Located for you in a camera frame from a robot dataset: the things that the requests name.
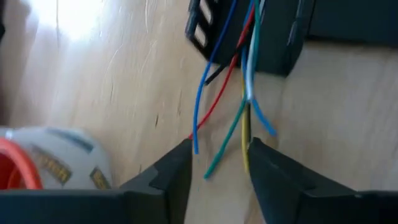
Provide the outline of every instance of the white container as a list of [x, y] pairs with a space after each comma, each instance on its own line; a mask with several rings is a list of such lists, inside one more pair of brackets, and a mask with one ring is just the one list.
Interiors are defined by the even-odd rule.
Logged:
[[60, 128], [0, 128], [0, 136], [23, 148], [45, 189], [111, 189], [108, 157], [83, 131]]

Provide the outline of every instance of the blue wire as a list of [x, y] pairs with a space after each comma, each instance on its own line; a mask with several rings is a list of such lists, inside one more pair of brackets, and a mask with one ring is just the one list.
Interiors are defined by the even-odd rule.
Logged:
[[199, 111], [199, 103], [200, 103], [201, 92], [202, 92], [203, 86], [205, 84], [207, 73], [210, 70], [211, 63], [213, 62], [213, 59], [214, 59], [214, 57], [216, 55], [218, 47], [220, 46], [221, 41], [224, 38], [224, 35], [225, 35], [225, 32], [226, 32], [226, 30], [228, 28], [228, 25], [229, 25], [229, 22], [231, 20], [232, 14], [233, 14], [233, 12], [235, 10], [236, 1], [237, 0], [234, 0], [232, 2], [231, 8], [229, 9], [228, 17], [226, 18], [225, 25], [223, 27], [223, 30], [221, 31], [221, 34], [218, 37], [217, 43], [216, 43], [216, 45], [215, 45], [215, 47], [213, 49], [213, 52], [210, 55], [209, 62], [207, 63], [207, 66], [205, 68], [205, 71], [203, 72], [203, 75], [202, 75], [200, 83], [199, 83], [197, 98], [195, 100], [195, 110], [193, 111], [193, 131], [192, 131], [192, 133], [193, 133], [193, 150], [194, 150], [195, 154], [199, 154], [197, 126], [198, 126], [198, 111]]
[[256, 98], [253, 98], [251, 100], [251, 104], [253, 105], [254, 108], [254, 113], [257, 115], [259, 118], [260, 122], [266, 127], [266, 130], [271, 136], [276, 135], [275, 129], [271, 126], [271, 124], [268, 122], [267, 118], [262, 114], [262, 111], [259, 107], [259, 103], [257, 102]]

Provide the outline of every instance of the red wire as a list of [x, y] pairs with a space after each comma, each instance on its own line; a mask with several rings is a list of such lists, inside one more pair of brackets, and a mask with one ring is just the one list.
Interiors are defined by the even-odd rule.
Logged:
[[[246, 36], [246, 33], [249, 31], [250, 24], [253, 21], [253, 17], [254, 17], [254, 7], [252, 7], [252, 9], [250, 11], [249, 19], [248, 19], [246, 25], [244, 26], [244, 28], [242, 30], [242, 33], [241, 33], [241, 36], [239, 37], [237, 46], [239, 46], [239, 45], [241, 45], [243, 43], [244, 37]], [[238, 60], [238, 55], [236, 54], [232, 58], [232, 61], [231, 61], [230, 65], [229, 65], [229, 69], [228, 69], [228, 72], [227, 72], [227, 74], [225, 76], [225, 80], [224, 80], [223, 86], [220, 89], [220, 92], [218, 93], [218, 95], [217, 95], [216, 99], [214, 100], [213, 104], [211, 105], [210, 109], [207, 111], [206, 115], [201, 119], [200, 123], [198, 124], [197, 129], [201, 128], [201, 126], [207, 121], [207, 119], [210, 117], [211, 113], [213, 112], [214, 108], [216, 107], [218, 101], [220, 100], [222, 94], [224, 93], [226, 84], [229, 81], [229, 78], [230, 78], [230, 76], [232, 74], [232, 70], [234, 69], [237, 60]], [[192, 137], [193, 137], [193, 133], [191, 133], [188, 138], [192, 139]]]

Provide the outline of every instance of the black wire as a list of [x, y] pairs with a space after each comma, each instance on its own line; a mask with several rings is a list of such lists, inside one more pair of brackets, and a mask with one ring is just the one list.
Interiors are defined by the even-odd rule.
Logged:
[[239, 44], [239, 45], [235, 48], [234, 52], [227, 58], [227, 60], [225, 60], [223, 63], [221, 63], [220, 66], [217, 68], [217, 70], [216, 70], [215, 72], [213, 72], [213, 74], [211, 74], [211, 75], [206, 79], [206, 81], [205, 81], [205, 85], [206, 85], [206, 86], [209, 85], [209, 84], [211, 83], [211, 81], [213, 81], [213, 80], [224, 70], [224, 68], [226, 68], [226, 67], [229, 65], [229, 63], [232, 61], [232, 58], [233, 58], [236, 54], [238, 54], [238, 55], [241, 54], [242, 49], [243, 49], [244, 46], [246, 46], [247, 44], [250, 43], [250, 40], [251, 40], [251, 39], [248, 38], [248, 37], [251, 37], [251, 33], [252, 33], [252, 30], [253, 30], [253, 27], [254, 27], [254, 23], [252, 22], [252, 24], [250, 24], [249, 31], [246, 33], [246, 36], [244, 37], [244, 39], [243, 39], [243, 41], [241, 42], [241, 44]]

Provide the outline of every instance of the wooden surface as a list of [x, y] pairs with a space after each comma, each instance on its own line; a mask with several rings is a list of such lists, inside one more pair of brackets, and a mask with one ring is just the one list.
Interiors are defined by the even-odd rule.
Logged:
[[[188, 1], [9, 1], [0, 47], [8, 125], [83, 128], [111, 158], [116, 184], [188, 136], [205, 66], [186, 41]], [[291, 75], [259, 75], [256, 95], [276, 126], [253, 134], [354, 189], [398, 189], [398, 53], [306, 44]], [[205, 88], [203, 114], [222, 83]], [[236, 131], [213, 178], [202, 176], [240, 102], [239, 71], [199, 132], [186, 223], [262, 223]]]

